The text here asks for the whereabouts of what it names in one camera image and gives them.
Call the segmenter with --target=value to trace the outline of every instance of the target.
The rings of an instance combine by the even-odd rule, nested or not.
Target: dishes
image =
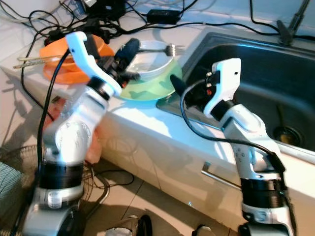
[[[151,101],[166,97],[175,91],[169,79],[171,74],[183,77],[182,69],[174,59],[161,74],[150,81],[130,81],[120,97],[135,101]]]
[[[161,41],[141,41],[141,49],[165,49],[166,43]],[[140,80],[149,81],[163,73],[171,63],[172,57],[165,53],[138,53],[128,66],[127,71],[138,72]]]

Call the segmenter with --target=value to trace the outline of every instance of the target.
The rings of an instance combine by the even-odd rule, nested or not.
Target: power adapter
[[[148,23],[175,25],[180,20],[180,11],[151,9],[147,14]]]

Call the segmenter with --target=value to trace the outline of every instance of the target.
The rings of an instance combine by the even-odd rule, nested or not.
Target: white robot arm
[[[119,95],[128,81],[137,77],[125,69],[139,50],[139,40],[131,39],[114,57],[104,58],[95,50],[91,35],[75,32],[66,40],[75,63],[91,80],[43,134],[46,149],[39,185],[23,227],[26,236],[83,233],[85,219],[78,207],[83,194],[83,163],[93,131],[105,115],[110,97]]]
[[[208,103],[199,104],[199,108],[205,116],[214,117],[220,122],[220,128],[227,138],[208,139],[231,143],[241,178],[242,212],[248,223],[239,227],[239,233],[242,236],[296,236],[292,205],[284,183],[285,168],[278,158],[279,148],[267,135],[265,124],[257,115],[242,104],[232,102],[240,85],[240,73],[241,60],[227,59],[213,64],[204,83],[202,80],[199,83],[204,85],[204,89],[210,89],[207,94],[211,95]],[[192,87],[187,88],[183,96],[193,90]]]

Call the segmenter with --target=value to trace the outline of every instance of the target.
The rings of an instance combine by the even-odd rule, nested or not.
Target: sink drain
[[[300,147],[302,144],[302,136],[295,129],[287,126],[278,126],[274,129],[274,137],[276,140],[285,144]]]

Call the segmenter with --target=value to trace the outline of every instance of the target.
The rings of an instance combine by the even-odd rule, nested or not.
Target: metal fork
[[[139,49],[139,53],[165,53],[168,57],[174,57],[183,54],[183,46],[169,44],[164,49]]]

